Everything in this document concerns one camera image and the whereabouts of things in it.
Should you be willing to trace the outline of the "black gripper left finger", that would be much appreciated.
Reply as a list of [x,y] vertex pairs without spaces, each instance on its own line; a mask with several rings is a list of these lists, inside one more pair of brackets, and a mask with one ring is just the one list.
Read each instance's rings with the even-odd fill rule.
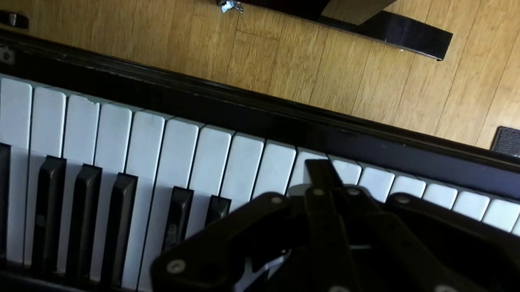
[[264,192],[215,220],[152,264],[153,292],[231,292],[246,262],[259,270],[299,239],[304,199]]

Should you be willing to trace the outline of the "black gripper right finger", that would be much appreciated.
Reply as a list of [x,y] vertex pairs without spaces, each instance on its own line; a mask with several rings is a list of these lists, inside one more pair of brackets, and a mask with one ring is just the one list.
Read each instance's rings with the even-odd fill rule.
[[306,162],[312,246],[351,292],[520,292],[520,239],[498,226],[399,191],[376,200]]

